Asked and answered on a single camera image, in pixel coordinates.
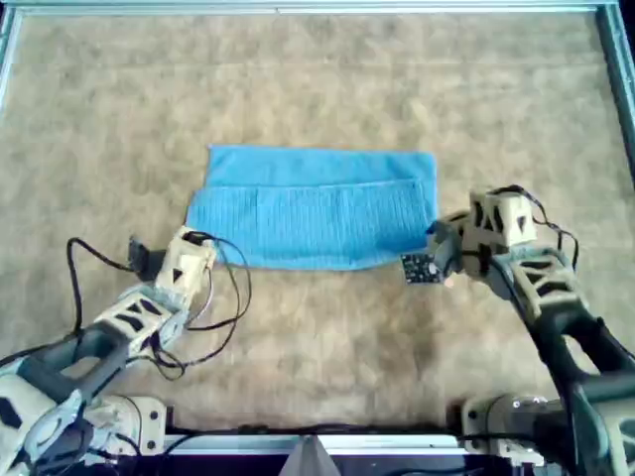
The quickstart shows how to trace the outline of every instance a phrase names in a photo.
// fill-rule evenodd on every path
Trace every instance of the circuit board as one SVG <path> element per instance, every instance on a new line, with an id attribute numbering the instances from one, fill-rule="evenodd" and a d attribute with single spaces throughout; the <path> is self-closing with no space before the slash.
<path id="1" fill-rule="evenodd" d="M 444 281 L 441 270 L 424 253 L 401 255 L 401 265 L 409 285 L 438 284 Z"/>

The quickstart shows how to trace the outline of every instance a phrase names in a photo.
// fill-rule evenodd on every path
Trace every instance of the black cable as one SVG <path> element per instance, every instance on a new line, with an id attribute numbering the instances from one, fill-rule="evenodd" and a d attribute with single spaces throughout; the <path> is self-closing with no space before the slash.
<path id="1" fill-rule="evenodd" d="M 149 355 L 138 355 L 136 357 L 131 357 L 128 360 L 126 360 L 126 365 L 134 363 L 134 362 L 138 362 L 138 361 L 141 361 L 141 360 L 150 362 L 155 367 L 157 367 L 157 370 L 159 371 L 161 376 L 164 379 L 166 379 L 167 381 L 169 381 L 169 382 L 175 382 L 180 377 L 182 377 L 185 374 L 185 372 L 186 372 L 185 371 L 185 367 L 184 367 L 183 369 L 181 369 L 181 373 L 177 377 L 172 377 L 171 375 L 166 373 L 166 371 L 164 370 L 164 367 L 162 366 L 162 362 L 158 361 L 157 359 L 154 359 L 154 358 L 150 357 Z"/>
<path id="2" fill-rule="evenodd" d="M 249 309 L 249 306 L 251 304 L 251 299 L 252 299 L 252 282 L 251 282 L 251 273 L 249 271 L 249 265 L 247 263 L 247 259 L 245 258 L 245 255 L 242 253 L 242 251 L 232 242 L 230 242 L 229 240 L 225 240 L 223 238 L 218 238 L 215 236 L 212 236 L 208 233 L 202 232 L 202 231 L 192 231 L 189 234 L 184 235 L 184 239 L 191 239 L 194 238 L 197 240 L 200 240 L 200 242 L 204 241 L 204 240 L 212 240 L 212 242 L 214 242 L 217 245 L 217 248 L 219 250 L 219 253 L 221 253 L 222 257 L 223 257 L 223 262 L 225 264 L 225 269 L 227 270 L 227 273 L 229 274 L 229 279 L 231 280 L 232 286 L 234 287 L 234 291 L 236 292 L 236 314 L 234 315 L 234 317 L 230 318 L 230 319 L 225 319 L 223 321 L 217 322 L 216 324 L 210 325 L 210 326 L 205 326 L 205 327 L 189 327 L 188 330 L 196 330 L 196 331 L 207 331 L 207 330 L 214 330 L 214 329 L 218 329 L 220 327 L 224 327 L 226 325 L 230 325 L 231 327 L 229 328 L 229 332 L 227 333 L 227 335 L 225 336 L 225 339 L 222 341 L 222 343 L 220 344 L 219 347 L 217 347 L 214 351 L 196 358 L 196 359 L 192 359 L 192 360 L 188 360 L 186 362 L 181 361 L 179 358 L 177 358 L 174 354 L 171 354 L 170 352 L 166 351 L 165 349 L 163 349 L 161 347 L 161 342 L 158 338 L 158 334 L 156 334 L 156 337 L 153 338 L 152 341 L 152 349 L 153 349 L 153 353 L 154 353 L 154 362 L 158 367 L 163 367 L 163 368 L 168 368 L 168 369 L 180 369 L 181 373 L 178 375 L 177 379 L 182 377 L 183 374 L 186 371 L 186 368 L 188 367 L 193 367 L 195 365 L 198 364 L 202 364 L 204 362 L 207 362 L 208 360 L 211 360 L 212 358 L 214 358 L 215 356 L 217 356 L 218 354 L 220 354 L 220 352 L 222 352 L 225 347 L 227 346 L 227 344 L 229 343 L 229 341 L 231 340 L 234 332 L 236 331 L 236 325 L 238 324 L 238 321 L 247 313 L 247 310 Z M 236 281 L 236 278 L 233 274 L 233 270 L 231 269 L 231 266 L 229 266 L 228 264 L 228 260 L 227 260 L 227 256 L 224 252 L 224 250 L 222 249 L 222 246 L 220 246 L 221 244 L 226 244 L 228 246 L 231 246 L 232 248 L 234 248 L 241 257 L 241 260 L 243 261 L 244 264 L 244 269 L 247 273 L 247 300 L 245 303 L 244 308 L 241 310 L 241 305 L 240 305 L 240 289 L 238 287 L 238 283 Z M 173 362 L 167 362 L 165 359 L 162 358 L 162 354 L 167 355 Z"/>
<path id="3" fill-rule="evenodd" d="M 126 271 L 128 273 L 134 273 L 134 270 L 128 266 L 117 263 L 116 261 L 112 261 L 110 258 L 102 255 L 97 250 L 95 250 L 88 243 L 83 241 L 81 238 L 77 238 L 73 236 L 66 242 L 66 262 L 68 263 L 68 272 L 70 273 L 70 284 L 72 285 L 72 298 L 75 303 L 75 324 L 73 328 L 73 333 L 77 334 L 81 330 L 83 315 L 82 315 L 82 305 L 81 305 L 81 292 L 79 291 L 79 281 L 77 279 L 77 269 L 75 268 L 74 259 L 72 257 L 72 245 L 79 245 L 92 256 L 97 258 L 102 263 L 120 271 Z"/>
<path id="4" fill-rule="evenodd" d="M 481 255 L 478 252 L 475 252 L 475 251 L 464 251 L 462 254 L 464 256 L 471 256 L 471 257 L 476 257 L 476 258 L 481 258 L 482 259 Z M 503 283 L 505 284 L 505 287 L 507 288 L 507 291 L 509 292 L 510 300 L 512 301 L 512 304 L 516 308 L 516 311 L 520 315 L 523 315 L 524 314 L 524 307 L 521 304 L 520 299 L 518 298 L 518 295 L 516 294 L 516 290 L 514 290 L 514 287 L 508 281 L 507 275 L 506 275 L 505 270 L 503 269 L 502 265 L 498 261 L 494 260 L 491 257 L 489 257 L 489 260 L 488 260 L 487 263 L 488 263 L 488 265 L 493 266 L 494 269 L 498 272 L 498 274 L 501 277 Z M 575 469 L 575 472 L 577 472 L 579 454 L 578 454 L 578 448 L 577 448 L 577 438 L 575 437 L 575 434 L 574 434 L 575 418 L 574 418 L 574 415 L 573 415 L 569 394 L 567 392 L 564 392 L 561 395 L 561 397 L 563 399 L 565 412 L 567 413 L 568 425 L 569 425 L 569 428 L 571 430 L 571 436 L 570 436 L 570 438 L 571 438 L 571 452 L 572 452 L 574 469 Z"/>
<path id="5" fill-rule="evenodd" d="M 245 315 L 245 313 L 247 312 L 247 309 L 249 309 L 249 306 L 251 305 L 251 298 L 252 298 L 251 273 L 249 272 L 247 258 L 245 258 L 244 253 L 240 250 L 240 248 L 238 248 L 235 244 L 233 244 L 229 240 L 214 237 L 211 235 L 207 235 L 207 236 L 209 237 L 210 240 L 214 242 L 225 244 L 227 246 L 232 247 L 240 255 L 240 259 L 243 263 L 243 268 L 247 272 L 247 302 L 245 303 L 244 309 L 240 310 L 240 290 L 238 288 L 238 283 L 236 282 L 236 278 L 233 274 L 233 271 L 231 270 L 231 266 L 229 265 L 229 260 L 227 259 L 227 255 L 225 251 L 222 249 L 221 246 L 218 246 L 218 251 L 222 256 L 223 264 L 225 266 L 225 269 L 227 270 L 229 279 L 231 280 L 231 284 L 234 288 L 234 292 L 236 293 L 236 315 L 230 319 L 221 320 L 220 322 L 217 322 L 215 324 L 201 326 L 201 327 L 188 327 L 188 330 L 192 330 L 192 331 L 213 330 L 213 329 L 218 329 L 220 327 L 224 327 L 225 325 L 231 324 L 232 322 L 239 320 L 243 315 Z"/>
<path id="6" fill-rule="evenodd" d="M 545 210 L 545 206 L 540 202 L 538 198 L 532 195 L 529 191 L 527 191 L 521 185 L 512 184 L 508 186 L 503 186 L 501 188 L 496 188 L 495 190 L 492 190 L 490 193 L 494 195 L 498 195 L 501 193 L 508 193 L 508 192 L 520 193 L 521 195 L 529 199 L 532 203 L 534 203 L 536 206 L 538 206 L 541 213 L 543 214 L 543 221 L 537 219 L 535 216 L 532 216 L 532 219 L 534 223 L 536 223 L 537 225 L 547 226 L 548 228 L 550 228 L 551 230 L 555 231 L 558 234 L 558 250 L 559 251 L 563 250 L 563 236 L 569 236 L 573 240 L 573 256 L 571 258 L 571 267 L 575 270 L 575 268 L 577 267 L 577 259 L 579 257 L 579 242 L 577 241 L 577 238 L 575 238 L 575 236 L 572 233 L 561 228 L 560 225 L 557 225 L 556 223 L 550 221 L 549 218 L 547 218 L 547 211 Z"/>
<path id="7" fill-rule="evenodd" d="M 135 455 L 137 457 L 141 457 L 143 456 L 141 454 L 141 448 L 139 447 L 139 444 L 134 441 L 132 438 L 126 436 L 125 434 L 122 433 L 115 433 L 115 437 L 121 441 L 124 441 L 126 443 L 128 443 L 134 450 L 135 450 Z"/>

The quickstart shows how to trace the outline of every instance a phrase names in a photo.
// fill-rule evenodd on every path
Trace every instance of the blue towel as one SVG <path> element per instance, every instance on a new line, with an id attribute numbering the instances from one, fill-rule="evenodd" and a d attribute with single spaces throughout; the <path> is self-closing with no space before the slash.
<path id="1" fill-rule="evenodd" d="M 249 266 L 359 270 L 426 245 L 436 165 L 419 153 L 212 148 L 187 225 L 233 242 Z M 240 256 L 224 247 L 227 261 Z"/>

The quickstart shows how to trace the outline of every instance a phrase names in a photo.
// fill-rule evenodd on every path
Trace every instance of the wire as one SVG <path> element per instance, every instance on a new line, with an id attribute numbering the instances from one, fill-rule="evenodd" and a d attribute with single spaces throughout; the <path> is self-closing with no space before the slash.
<path id="1" fill-rule="evenodd" d="M 521 195 L 529 199 L 532 203 L 534 203 L 536 206 L 538 206 L 541 213 L 543 214 L 543 221 L 537 219 L 535 216 L 532 216 L 532 219 L 534 223 L 536 223 L 537 225 L 547 226 L 548 228 L 550 228 L 551 230 L 554 230 L 558 234 L 558 250 L 559 251 L 563 250 L 563 236 L 569 236 L 573 240 L 573 256 L 571 258 L 571 267 L 575 270 L 575 268 L 577 267 L 577 259 L 579 257 L 579 242 L 577 241 L 577 238 L 575 238 L 575 236 L 572 233 L 561 228 L 560 225 L 557 225 L 556 223 L 550 221 L 547 218 L 547 211 L 545 210 L 545 206 L 540 202 L 538 198 L 532 195 L 529 191 L 527 191 L 521 185 L 512 184 L 508 186 L 503 186 L 501 188 L 496 188 L 495 190 L 491 191 L 491 193 L 494 195 L 499 195 L 501 193 L 508 193 L 508 192 L 520 193 Z"/>
<path id="2" fill-rule="evenodd" d="M 247 313 L 247 310 L 249 309 L 249 306 L 251 305 L 251 297 L 252 297 L 251 273 L 249 272 L 249 265 L 247 263 L 247 258 L 245 258 L 244 253 L 240 250 L 240 248 L 238 248 L 235 244 L 233 244 L 229 240 L 214 237 L 206 233 L 205 235 L 207 235 L 209 237 L 208 239 L 211 239 L 212 241 L 230 246 L 240 255 L 240 260 L 242 261 L 243 268 L 247 272 L 247 302 L 245 303 L 244 309 L 240 310 L 240 290 L 238 288 L 238 283 L 236 282 L 236 277 L 234 276 L 233 271 L 229 265 L 229 260 L 227 259 L 225 250 L 223 250 L 221 246 L 218 246 L 218 252 L 222 256 L 223 264 L 225 266 L 225 269 L 227 270 L 227 274 L 229 275 L 229 280 L 231 281 L 231 285 L 233 286 L 234 292 L 236 293 L 236 315 L 230 319 L 221 320 L 220 322 L 217 322 L 215 324 L 211 324 L 208 326 L 188 327 L 188 330 L 192 330 L 192 331 L 213 330 L 213 329 L 218 329 L 220 327 L 224 327 L 225 325 L 229 325 L 232 322 L 238 321 L 243 315 L 245 315 L 245 313 Z"/>
<path id="3" fill-rule="evenodd" d="M 73 327 L 73 333 L 78 334 L 81 330 L 82 321 L 83 321 L 83 311 L 81 305 L 81 292 L 79 290 L 79 281 L 77 279 L 77 269 L 75 268 L 75 262 L 72 256 L 72 245 L 79 245 L 92 256 L 97 258 L 102 263 L 120 271 L 126 271 L 128 273 L 134 273 L 134 270 L 128 266 L 117 263 L 116 261 L 112 261 L 110 258 L 104 256 L 95 250 L 88 243 L 83 241 L 81 238 L 77 238 L 73 236 L 66 242 L 66 261 L 68 263 L 68 271 L 70 273 L 70 284 L 72 285 L 72 298 L 75 303 L 75 324 Z"/>
<path id="4" fill-rule="evenodd" d="M 220 322 L 217 322 L 216 324 L 212 324 L 209 326 L 204 326 L 204 327 L 188 327 L 188 330 L 192 330 L 192 331 L 209 331 L 209 330 L 214 330 L 214 329 L 218 329 L 227 325 L 230 325 L 229 328 L 229 332 L 227 333 L 227 335 L 225 336 L 225 339 L 222 341 L 222 343 L 220 344 L 219 347 L 217 347 L 215 350 L 213 350 L 212 352 L 203 355 L 202 357 L 196 358 L 196 359 L 192 359 L 192 360 L 188 360 L 186 362 L 181 361 L 179 358 L 177 358 L 174 354 L 171 354 L 170 352 L 166 351 L 165 349 L 163 349 L 161 347 L 161 342 L 158 338 L 158 333 L 156 333 L 156 337 L 153 338 L 152 341 L 152 349 L 153 349 L 153 354 L 154 354 L 154 360 L 151 360 L 153 363 L 155 363 L 155 365 L 157 365 L 157 367 L 161 368 L 169 368 L 169 369 L 180 369 L 181 373 L 178 375 L 178 377 L 176 377 L 174 380 L 182 377 L 185 372 L 186 372 L 186 368 L 188 367 L 193 367 L 195 365 L 198 364 L 202 364 L 204 362 L 207 362 L 208 360 L 211 360 L 212 358 L 214 358 L 215 356 L 217 356 L 218 354 L 220 354 L 220 352 L 222 352 L 225 347 L 227 346 L 227 344 L 229 343 L 229 341 L 231 340 L 231 338 L 233 337 L 234 332 L 236 331 L 236 326 L 238 324 L 238 321 L 247 313 L 247 310 L 249 309 L 249 306 L 251 304 L 251 299 L 252 299 L 252 295 L 253 295 L 253 290 L 252 290 L 252 282 L 251 282 L 251 273 L 249 271 L 249 265 L 247 263 L 247 259 L 245 258 L 245 255 L 242 253 L 242 251 L 232 242 L 230 242 L 229 240 L 225 240 L 223 238 L 218 238 L 215 236 L 212 236 L 208 233 L 202 232 L 202 231 L 192 231 L 189 233 L 188 235 L 184 235 L 184 238 L 189 237 L 189 238 L 197 238 L 200 241 L 204 241 L 204 240 L 212 240 L 212 242 L 214 242 L 218 248 L 218 252 L 221 254 L 224 265 L 225 265 L 225 269 L 227 270 L 227 273 L 229 275 L 229 279 L 231 281 L 231 284 L 234 288 L 234 291 L 236 293 L 236 313 L 234 315 L 234 317 L 229 318 L 229 319 L 225 319 L 222 320 Z M 240 255 L 240 258 L 243 262 L 243 266 L 245 271 L 247 272 L 247 300 L 245 302 L 244 307 L 241 309 L 241 298 L 240 298 L 240 289 L 238 287 L 238 283 L 236 281 L 236 277 L 234 276 L 233 270 L 231 268 L 231 266 L 229 266 L 229 260 L 227 259 L 227 255 L 225 253 L 225 251 L 223 250 L 221 245 L 228 245 L 230 247 L 232 247 L 234 250 L 236 250 L 238 252 L 238 254 Z M 162 355 L 166 355 L 170 358 L 170 360 L 172 360 L 172 362 L 168 362 L 166 361 Z"/>
<path id="5" fill-rule="evenodd" d="M 2 360 L 0 360 L 0 367 L 3 367 L 5 365 L 13 362 L 14 360 L 21 358 L 21 357 L 26 357 L 27 355 L 30 355 L 30 354 L 32 354 L 34 352 L 37 352 L 38 350 L 42 350 L 42 349 L 45 349 L 47 347 L 54 346 L 57 343 L 59 343 L 60 341 L 62 341 L 65 338 L 67 338 L 69 335 L 73 335 L 73 334 L 77 335 L 79 333 L 79 331 L 81 330 L 82 321 L 83 321 L 82 305 L 81 305 L 81 292 L 79 290 L 79 282 L 78 282 L 78 279 L 77 279 L 77 269 L 75 267 L 74 259 L 73 259 L 73 256 L 72 256 L 72 246 L 73 245 L 81 246 L 84 250 L 89 252 L 95 258 L 98 258 L 100 261 L 102 261 L 106 265 L 111 266 L 111 267 L 113 267 L 113 268 L 115 268 L 117 270 L 126 271 L 126 272 L 133 272 L 134 271 L 134 270 L 132 270 L 132 268 L 124 266 L 124 265 L 122 265 L 120 263 L 117 263 L 115 261 L 112 261 L 110 258 L 108 258 L 108 257 L 104 256 L 103 254 L 99 253 L 97 250 L 95 250 L 92 246 L 90 246 L 88 243 L 83 241 L 81 238 L 77 238 L 77 237 L 70 238 L 66 242 L 66 261 L 68 263 L 68 271 L 70 273 L 70 284 L 72 286 L 72 297 L 73 297 L 74 305 L 75 305 L 75 323 L 73 325 L 72 332 L 70 332 L 67 336 L 63 337 L 58 342 L 55 342 L 53 344 L 37 345 L 35 347 L 31 347 L 31 348 L 28 348 L 28 349 L 20 350 L 20 351 L 15 352 L 15 353 L 13 353 L 11 355 L 8 355 L 7 357 L 4 357 Z M 77 343 L 77 346 L 75 347 L 75 351 L 77 350 L 78 347 L 79 347 L 79 343 Z"/>
<path id="6" fill-rule="evenodd" d="M 478 252 L 475 252 L 475 251 L 464 251 L 464 252 L 462 252 L 462 254 L 464 256 L 471 256 L 471 257 L 476 257 L 476 258 L 480 258 L 480 259 L 483 258 L 481 256 L 481 254 L 479 254 Z M 502 265 L 498 261 L 494 260 L 492 257 L 489 257 L 487 263 L 489 265 L 491 265 L 498 272 L 498 274 L 500 275 L 505 287 L 507 288 L 507 291 L 509 292 L 510 300 L 512 301 L 512 304 L 516 308 L 516 311 L 520 315 L 523 315 L 524 314 L 523 305 L 520 302 L 520 298 L 516 294 L 516 290 L 514 290 L 514 287 L 508 281 L 507 274 L 505 273 L 505 270 L 503 269 Z M 573 415 L 573 411 L 572 411 L 572 406 L 571 406 L 571 401 L 570 401 L 570 398 L 569 398 L 569 394 L 566 391 L 563 391 L 563 393 L 561 394 L 561 397 L 563 399 L 565 412 L 567 413 L 568 426 L 569 426 L 570 431 L 571 431 L 571 433 L 570 433 L 571 453 L 572 453 L 572 458 L 573 458 L 574 469 L 575 469 L 575 472 L 577 472 L 579 455 L 578 455 L 578 448 L 577 448 L 577 438 L 575 437 L 575 434 L 574 434 L 575 419 L 574 419 L 574 415 Z M 474 438 L 471 438 L 471 439 L 488 439 L 488 438 L 493 438 L 494 437 L 494 436 L 492 436 L 493 434 L 504 434 L 504 433 L 483 433 L 483 434 L 485 435 L 483 438 L 480 438 L 478 434 L 477 435 L 468 435 L 468 436 L 474 436 Z M 518 434 L 516 436 L 518 436 L 518 437 L 517 438 L 508 438 L 508 439 L 523 439 L 523 440 L 530 440 L 531 441 L 531 439 L 527 439 L 526 438 L 527 435 Z"/>
<path id="7" fill-rule="evenodd" d="M 141 448 L 139 447 L 139 444 L 137 442 L 135 442 L 132 438 L 126 436 L 125 434 L 122 433 L 115 433 L 115 437 L 121 441 L 124 441 L 126 443 L 128 443 L 132 449 L 135 450 L 135 455 L 138 457 L 141 457 Z"/>
<path id="8" fill-rule="evenodd" d="M 181 370 L 181 373 L 178 376 L 173 377 L 165 371 L 165 368 L 162 365 L 162 361 L 159 361 L 156 358 L 150 357 L 149 355 L 138 355 L 136 357 L 131 357 L 128 360 L 126 360 L 126 365 L 132 364 L 134 362 L 139 362 L 139 361 L 147 361 L 153 364 L 155 367 L 157 367 L 157 370 L 159 371 L 161 376 L 169 382 L 175 382 L 176 380 L 181 378 L 186 372 L 185 368 L 183 368 Z"/>

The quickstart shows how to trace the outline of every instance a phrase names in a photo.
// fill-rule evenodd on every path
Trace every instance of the beige carpet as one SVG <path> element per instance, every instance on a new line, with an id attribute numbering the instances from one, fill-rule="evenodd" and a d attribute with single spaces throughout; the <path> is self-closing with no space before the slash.
<path id="1" fill-rule="evenodd" d="M 578 235 L 593 309 L 635 347 L 635 193 L 605 68 L 583 14 L 27 18 L 0 119 L 2 353 L 70 329 L 68 237 L 116 259 L 131 233 L 168 243 L 210 143 L 430 151 L 442 212 L 521 183 Z M 78 261 L 90 321 L 134 279 Z M 206 319 L 234 306 L 215 278 Z M 483 285 L 408 288 L 396 265 L 253 280 L 217 359 L 177 383 L 143 364 L 112 391 L 160 397 L 197 427 L 444 423 L 471 395 L 552 391 Z"/>

